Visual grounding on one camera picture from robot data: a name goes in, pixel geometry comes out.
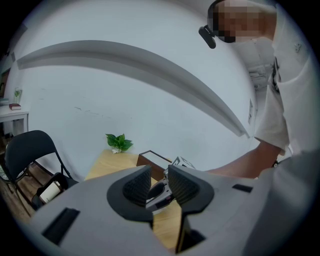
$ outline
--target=wooden desk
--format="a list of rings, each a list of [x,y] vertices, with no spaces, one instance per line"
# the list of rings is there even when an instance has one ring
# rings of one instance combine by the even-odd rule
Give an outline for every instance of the wooden desk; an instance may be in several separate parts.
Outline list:
[[[123,169],[135,167],[138,155],[128,153],[113,154],[111,150],[102,151],[85,180],[112,174]],[[157,181],[151,178],[151,184]],[[176,246],[181,222],[181,208],[176,200],[162,212],[153,216],[153,232],[163,245],[172,249]]]

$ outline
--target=wooden floor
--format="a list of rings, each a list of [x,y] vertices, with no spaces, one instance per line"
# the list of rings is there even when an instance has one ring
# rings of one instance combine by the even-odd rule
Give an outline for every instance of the wooden floor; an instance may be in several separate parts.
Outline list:
[[[50,180],[51,176],[47,174],[45,171],[43,171],[38,165],[35,163],[30,166],[29,168],[30,172],[40,181],[43,185]],[[30,199],[36,194],[37,189],[40,187],[40,184],[35,181],[34,178],[30,176],[24,176],[19,182],[18,185],[20,186],[21,190],[24,192],[24,194],[27,196],[28,199]],[[4,181],[0,179],[0,193],[4,199],[4,201],[7,203],[13,217],[16,219],[23,221],[25,223],[29,222],[30,217],[26,213],[26,210],[21,205],[20,200],[17,198],[17,194],[15,192],[14,186],[9,184],[11,191],[9,190],[8,186]],[[19,197],[21,198],[24,206],[32,216],[35,211],[32,209],[32,207],[24,200],[21,194],[19,194]]]

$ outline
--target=chair backrest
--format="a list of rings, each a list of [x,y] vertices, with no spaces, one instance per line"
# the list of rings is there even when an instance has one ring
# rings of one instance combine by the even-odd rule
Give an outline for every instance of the chair backrest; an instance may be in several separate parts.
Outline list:
[[[57,154],[57,150],[44,131],[32,130],[13,137],[4,156],[11,179],[15,180],[31,162],[51,153]]]

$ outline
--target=person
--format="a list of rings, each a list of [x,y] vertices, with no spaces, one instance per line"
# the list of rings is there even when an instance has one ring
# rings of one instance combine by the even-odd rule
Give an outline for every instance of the person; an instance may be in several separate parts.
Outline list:
[[[218,0],[208,10],[208,26],[227,43],[259,37],[272,41],[273,72],[265,109],[255,133],[256,149],[210,173],[256,178],[271,168],[290,144],[292,154],[320,148],[318,62],[299,27],[277,3]]]

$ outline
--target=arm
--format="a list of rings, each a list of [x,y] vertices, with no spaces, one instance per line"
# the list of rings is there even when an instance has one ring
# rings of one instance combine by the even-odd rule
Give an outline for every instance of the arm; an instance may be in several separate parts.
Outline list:
[[[279,147],[261,141],[256,149],[225,166],[209,170],[209,173],[243,178],[256,178],[264,169],[272,167],[280,151],[281,149]]]

